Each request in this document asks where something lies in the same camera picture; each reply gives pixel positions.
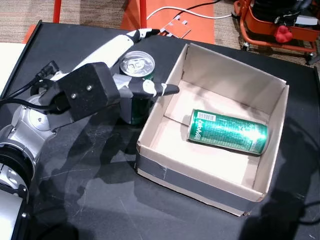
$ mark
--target table surface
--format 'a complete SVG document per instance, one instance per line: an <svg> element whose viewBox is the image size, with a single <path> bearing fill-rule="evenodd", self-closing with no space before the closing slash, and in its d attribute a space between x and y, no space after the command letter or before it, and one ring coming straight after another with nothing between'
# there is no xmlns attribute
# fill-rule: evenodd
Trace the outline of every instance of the table surface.
<svg viewBox="0 0 320 240"><path fill-rule="evenodd" d="M64 72L125 31L43 23L18 69L12 90L50 60ZM144 39L130 50L151 54L154 80L164 82L189 41ZM286 117L270 190L250 216L236 217L136 174L141 126L119 120L119 108L62 127L44 147L31 187L28 239L247 240L319 239L320 112L315 71L294 63L198 43L287 81ZM115 65L112 72L118 72ZM16 106L0 109L0 127Z"/></svg>

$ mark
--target open box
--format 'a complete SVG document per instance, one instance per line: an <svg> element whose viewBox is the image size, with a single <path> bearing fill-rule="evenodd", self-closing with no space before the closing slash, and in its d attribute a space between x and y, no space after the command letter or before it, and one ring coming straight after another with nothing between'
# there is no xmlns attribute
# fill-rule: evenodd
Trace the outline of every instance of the open box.
<svg viewBox="0 0 320 240"><path fill-rule="evenodd" d="M138 174L235 215L266 196L277 158L289 86L284 80L197 46L186 45L137 142ZM189 142L193 109L268 125L265 152L248 155Z"/></svg>

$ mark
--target aluminum can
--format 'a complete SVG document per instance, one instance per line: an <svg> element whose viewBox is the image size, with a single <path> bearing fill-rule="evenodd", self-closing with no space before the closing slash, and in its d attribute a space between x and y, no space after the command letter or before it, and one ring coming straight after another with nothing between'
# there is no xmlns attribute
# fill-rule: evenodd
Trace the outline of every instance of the aluminum can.
<svg viewBox="0 0 320 240"><path fill-rule="evenodd" d="M144 51L130 51L120 61L121 71L131 77L146 77L155 70L156 62Z"/></svg>
<svg viewBox="0 0 320 240"><path fill-rule="evenodd" d="M264 124L213 112L194 109L188 140L212 146L260 155L268 143Z"/></svg>
<svg viewBox="0 0 320 240"><path fill-rule="evenodd" d="M131 77L140 77L144 80L153 80L153 72L156 67L155 60L148 53L143 51L130 51L125 54L120 60L120 70L123 74ZM143 124L152 107L150 99L122 99L120 106L129 106L121 108L121 118L128 124L139 125Z"/></svg>

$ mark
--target black cable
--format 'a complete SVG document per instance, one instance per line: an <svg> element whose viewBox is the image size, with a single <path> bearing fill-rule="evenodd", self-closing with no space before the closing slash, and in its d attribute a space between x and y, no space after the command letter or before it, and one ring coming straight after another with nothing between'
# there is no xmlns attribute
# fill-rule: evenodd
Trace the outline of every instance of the black cable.
<svg viewBox="0 0 320 240"><path fill-rule="evenodd" d="M195 6L191 6L189 8L187 8L186 10L191 10L191 9L195 9L195 8L198 8L198 7L201 7L201 6L205 6L205 5L210 5L210 4L216 4L218 2L220 2L221 0L216 0L216 1L213 1L213 2L207 2L207 3L202 3L202 4L198 4L198 5L195 5ZM184 13L185 11L180 11L177 15L174 16L173 19L175 19L178 15Z"/></svg>
<svg viewBox="0 0 320 240"><path fill-rule="evenodd" d="M6 97L6 99L13 99L14 97L22 94L23 92L25 92L26 90L31 88L34 84L36 84L40 80L41 80L41 78L39 76L35 76L34 79L32 79L30 82L28 82L23 87L19 88L17 91L14 91L13 93L11 93L9 96Z"/></svg>
<svg viewBox="0 0 320 240"><path fill-rule="evenodd" d="M56 106L55 105L49 105L49 106L41 106L41 105L35 105L32 104L28 101L22 100L22 99L16 99L16 98L6 98L3 100L0 100L0 107L4 104L20 104L20 105L24 105L30 109L33 110L41 110L41 111L52 111L52 110L56 110Z"/></svg>
<svg viewBox="0 0 320 240"><path fill-rule="evenodd" d="M23 87L19 88L18 90L14 91L13 93L11 93L9 96L7 96L5 99L12 99L20 94L22 94L23 92L25 92L26 90L28 90L29 88L31 88L35 83L37 83L38 81L40 81L41 79L46 78L49 75L55 75L56 72L59 71L59 67L56 64L55 61L50 61L47 65L45 65L40 72L38 72L35 77L28 82L26 85L24 85Z"/></svg>

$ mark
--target wheel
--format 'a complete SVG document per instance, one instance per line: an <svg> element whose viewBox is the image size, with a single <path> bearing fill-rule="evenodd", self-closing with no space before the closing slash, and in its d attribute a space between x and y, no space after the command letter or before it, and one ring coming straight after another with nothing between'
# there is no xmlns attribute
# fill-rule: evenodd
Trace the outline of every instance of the wheel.
<svg viewBox="0 0 320 240"><path fill-rule="evenodd" d="M245 42L241 48L243 51L250 51L250 43Z"/></svg>
<svg viewBox="0 0 320 240"><path fill-rule="evenodd" d="M234 19L240 19L240 16L236 14L236 11L234 9L231 12L231 17L233 17Z"/></svg>
<svg viewBox="0 0 320 240"><path fill-rule="evenodd" d="M306 52L305 53L305 60L307 65L311 65L312 60L315 58L313 52Z"/></svg>

